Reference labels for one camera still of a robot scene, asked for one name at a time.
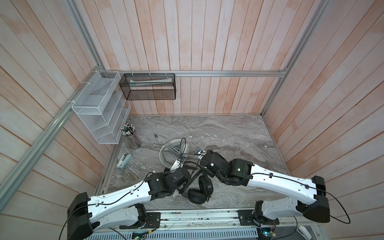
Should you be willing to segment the white headphones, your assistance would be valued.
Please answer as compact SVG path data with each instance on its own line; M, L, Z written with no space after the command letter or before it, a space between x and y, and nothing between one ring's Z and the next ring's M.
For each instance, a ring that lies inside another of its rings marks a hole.
M165 143L159 151L159 160L166 168L171 168L176 159L184 160L189 154L186 138L174 139Z

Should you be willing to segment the black and blue headphones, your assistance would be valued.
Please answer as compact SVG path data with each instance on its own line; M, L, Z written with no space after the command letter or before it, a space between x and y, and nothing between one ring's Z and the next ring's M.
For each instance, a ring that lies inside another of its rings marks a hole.
M199 178L199 188L189 188L197 178ZM199 170L188 182L183 184L181 188L178 189L178 192L190 202L202 205L210 200L214 192L214 186L207 173L204 170Z

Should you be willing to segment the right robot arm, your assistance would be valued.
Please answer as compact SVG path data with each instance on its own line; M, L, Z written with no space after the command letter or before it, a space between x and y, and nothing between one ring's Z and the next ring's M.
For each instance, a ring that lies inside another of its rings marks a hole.
M295 178L242 159L228 162L211 150L195 150L195 153L207 174L212 178L216 177L223 184L263 188L285 195L280 200L256 202L252 212L256 226L289 216L303 216L317 223L330 222L330 206L324 178Z

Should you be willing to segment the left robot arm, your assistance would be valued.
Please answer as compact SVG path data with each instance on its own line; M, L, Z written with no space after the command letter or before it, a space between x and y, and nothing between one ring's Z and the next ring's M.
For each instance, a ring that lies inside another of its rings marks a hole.
M139 183L99 196L78 194L67 209L68 240L83 240L91 236L101 219L126 207L165 198L191 179L189 171L182 167L172 172L148 173Z

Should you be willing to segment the clear cup of pencils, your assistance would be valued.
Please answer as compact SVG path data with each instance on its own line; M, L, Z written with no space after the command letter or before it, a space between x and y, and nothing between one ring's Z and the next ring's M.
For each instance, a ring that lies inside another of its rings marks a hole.
M136 127L133 124L122 125L120 132L127 140L130 149L137 150L141 147L142 142L137 137Z

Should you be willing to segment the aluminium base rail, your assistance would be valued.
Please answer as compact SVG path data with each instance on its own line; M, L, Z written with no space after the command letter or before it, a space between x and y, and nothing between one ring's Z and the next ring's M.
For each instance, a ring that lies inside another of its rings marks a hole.
M142 227L98 230L91 240L328 240L325 229L303 217L283 217L260 227L252 209L149 211Z

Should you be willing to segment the horizontal aluminium wall rail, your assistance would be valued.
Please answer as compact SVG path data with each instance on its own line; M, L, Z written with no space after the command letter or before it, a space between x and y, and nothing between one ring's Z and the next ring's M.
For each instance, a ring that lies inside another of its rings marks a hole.
M287 74L287 71L113 71L119 74L139 75L139 74L174 74L175 77L273 77L280 78Z

